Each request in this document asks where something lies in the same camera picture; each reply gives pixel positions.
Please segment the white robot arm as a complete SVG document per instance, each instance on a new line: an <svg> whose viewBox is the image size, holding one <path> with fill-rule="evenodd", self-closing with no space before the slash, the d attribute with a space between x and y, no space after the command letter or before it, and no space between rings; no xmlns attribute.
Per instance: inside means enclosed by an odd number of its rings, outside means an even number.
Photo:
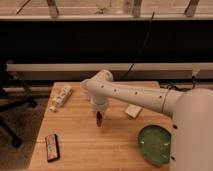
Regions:
<svg viewBox="0 0 213 171"><path fill-rule="evenodd" d="M80 87L96 112L104 114L114 98L162 113L172 119L169 171L213 171L213 90L186 92L113 82L108 70L85 79Z"/></svg>

